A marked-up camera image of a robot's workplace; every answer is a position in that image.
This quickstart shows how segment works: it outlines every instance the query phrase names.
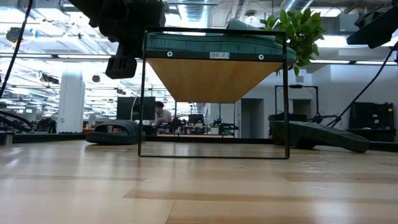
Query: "black cable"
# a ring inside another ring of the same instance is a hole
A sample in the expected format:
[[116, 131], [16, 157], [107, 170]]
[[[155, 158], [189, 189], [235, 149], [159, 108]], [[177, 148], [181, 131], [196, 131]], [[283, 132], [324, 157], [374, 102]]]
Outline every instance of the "black cable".
[[17, 45], [15, 46], [14, 54], [12, 55], [12, 58], [11, 58], [11, 61], [10, 61], [10, 65], [8, 66], [7, 73], [6, 73], [6, 76], [4, 78], [4, 82], [2, 83], [2, 87], [1, 87], [1, 90], [0, 90], [0, 99], [2, 97], [2, 94], [4, 93], [4, 90], [6, 89], [8, 78], [10, 77], [11, 70], [12, 70], [12, 67], [14, 66], [15, 59], [17, 58], [17, 54], [18, 54], [18, 51], [19, 51], [19, 46], [21, 46], [22, 37], [24, 36], [25, 26], [26, 26], [27, 19], [28, 19], [29, 14], [30, 14], [30, 10], [32, 9], [32, 5], [33, 5], [33, 0], [29, 0], [29, 5], [28, 5], [28, 7], [26, 9], [25, 20], [22, 22], [21, 32], [19, 33], [19, 37], [18, 37], [18, 40], [17, 40]]
[[390, 58], [390, 56], [392, 55], [392, 53], [396, 50], [396, 48], [398, 47], [398, 42], [396, 42], [396, 44], [393, 46], [393, 48], [391, 48], [390, 52], [387, 55], [387, 58], [384, 60], [383, 65], [381, 65], [381, 68], [379, 69], [378, 73], [374, 76], [374, 78], [365, 86], [365, 88], [354, 98], [354, 100], [345, 108], [345, 110], [336, 118], [334, 119], [332, 122], [328, 123], [327, 126], [333, 124], [331, 127], [335, 127], [336, 124], [339, 122], [339, 120], [341, 119], [341, 117], [348, 111], [348, 109], [351, 108], [351, 106], [355, 103], [355, 101], [369, 88], [369, 86], [372, 85], [372, 83], [378, 78], [378, 76], [381, 74], [381, 72], [383, 71], [383, 68], [386, 66], [386, 63], [388, 61], [388, 59]]

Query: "ceiling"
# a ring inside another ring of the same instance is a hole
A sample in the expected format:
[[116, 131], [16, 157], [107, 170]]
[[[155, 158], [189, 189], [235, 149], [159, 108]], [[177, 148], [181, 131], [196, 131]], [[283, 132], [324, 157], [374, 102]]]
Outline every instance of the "ceiling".
[[[59, 84], [49, 83], [51, 77], [59, 82], [62, 80], [62, 71], [65, 67], [79, 67], [83, 71], [86, 80], [86, 109], [85, 114], [101, 113], [109, 116], [116, 114], [117, 96], [135, 96], [141, 84], [142, 63], [139, 63], [134, 78], [125, 80], [111, 80], [104, 71], [107, 59], [95, 59], [90, 55], [114, 55], [118, 43], [110, 43], [101, 35], [98, 29], [88, 25], [88, 18], [77, 11], [68, 1], [60, 0], [36, 0], [36, 8], [32, 11], [24, 32], [24, 40], [20, 47], [20, 54], [59, 54], [59, 55], [89, 55], [84, 59], [73, 58], [18, 58], [8, 81], [7, 92], [1, 101], [9, 105], [38, 105], [39, 111], [50, 115], [57, 112], [59, 101]], [[167, 26], [189, 27], [224, 27], [231, 16], [254, 26], [260, 26], [259, 19], [275, 13], [279, 10], [282, 1], [249, 1], [241, 2], [243, 6], [237, 10], [235, 7], [239, 0], [206, 0], [210, 5], [204, 6], [206, 21], [203, 19], [193, 21], [187, 14], [188, 6], [175, 5], [169, 1], [170, 13], [166, 14]], [[2, 0], [0, 2], [0, 74], [4, 76], [10, 58], [1, 54], [12, 53], [14, 44], [7, 39], [7, 32], [11, 27], [20, 27], [24, 18], [24, 8], [17, 6], [18, 0]], [[377, 1], [314, 1], [313, 10], [321, 12], [322, 16], [335, 17], [342, 11], [350, 14], [358, 14], [361, 11], [370, 11], [375, 7], [384, 7], [390, 0]], [[178, 9], [180, 15], [172, 11]], [[255, 21], [249, 21], [248, 17], [254, 16]], [[322, 59], [347, 60], [381, 60], [386, 55], [387, 48], [369, 50], [364, 46], [347, 47], [345, 37], [331, 37], [327, 42], [319, 43], [322, 47], [320, 54]], [[174, 108], [174, 100], [164, 88], [155, 72], [147, 66], [146, 73], [147, 96], [156, 96], [157, 99], [166, 101], [166, 108]], [[100, 82], [94, 82], [93, 75], [100, 77]], [[202, 113], [205, 107], [190, 103], [179, 103], [179, 113], [189, 113], [190, 105], [193, 105], [194, 113]]]

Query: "black metal frame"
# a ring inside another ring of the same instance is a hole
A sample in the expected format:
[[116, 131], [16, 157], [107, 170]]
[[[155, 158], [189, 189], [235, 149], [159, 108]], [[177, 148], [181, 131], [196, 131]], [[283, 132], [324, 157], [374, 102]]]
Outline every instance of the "black metal frame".
[[[236, 35], [272, 35], [282, 39], [282, 54], [280, 55], [261, 55], [261, 54], [237, 54], [229, 53], [229, 59], [210, 58], [210, 52], [183, 52], [170, 50], [147, 50], [147, 34], [150, 32], [196, 32], [209, 34], [236, 34]], [[262, 31], [262, 30], [228, 30], [228, 29], [197, 29], [181, 27], [148, 27], [144, 35], [144, 45], [142, 48], [142, 82], [141, 82], [141, 102], [139, 130], [142, 133], [144, 89], [145, 89], [145, 70], [147, 58], [169, 58], [173, 59], [201, 59], [201, 60], [235, 60], [235, 61], [258, 61], [258, 62], [282, 62], [282, 77], [284, 89], [284, 110], [289, 111], [289, 93], [287, 76], [287, 40], [285, 32]], [[163, 155], [143, 155], [141, 154], [142, 135], [138, 137], [138, 156], [139, 157], [163, 157], [163, 158], [214, 158], [214, 159], [288, 159], [290, 157], [290, 138], [289, 138], [289, 113], [285, 113], [285, 156], [282, 157], [251, 157], [251, 156], [163, 156]]]
[[[277, 104], [277, 89], [278, 87], [283, 87], [282, 85], [275, 86], [275, 114], [278, 113], [278, 104]], [[298, 89], [298, 85], [289, 85], [289, 88]], [[317, 86], [302, 86], [299, 85], [300, 88], [314, 88], [315, 89], [315, 98], [317, 100], [317, 114], [319, 114], [319, 94], [318, 94], [318, 87]]]

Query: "label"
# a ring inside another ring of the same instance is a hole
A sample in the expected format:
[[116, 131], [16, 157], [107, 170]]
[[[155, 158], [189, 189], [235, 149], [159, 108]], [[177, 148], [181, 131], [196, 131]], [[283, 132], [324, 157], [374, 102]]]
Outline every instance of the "label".
[[211, 59], [229, 59], [229, 53], [226, 52], [210, 52]]

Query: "potted plant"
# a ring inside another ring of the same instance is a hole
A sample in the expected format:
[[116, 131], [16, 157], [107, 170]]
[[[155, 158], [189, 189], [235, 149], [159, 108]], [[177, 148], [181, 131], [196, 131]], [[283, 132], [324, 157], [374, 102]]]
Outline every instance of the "potted plant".
[[[299, 75], [299, 67], [311, 65], [313, 54], [319, 56], [317, 40], [323, 40], [322, 34], [325, 30], [321, 26], [321, 13], [313, 13], [311, 9], [306, 9], [304, 13], [298, 10], [294, 12], [280, 11], [279, 17], [269, 16], [261, 19], [260, 22], [266, 31], [286, 32], [287, 46], [296, 52], [297, 61], [289, 67], [294, 69], [295, 75]], [[282, 44], [280, 39], [276, 39], [278, 44]]]

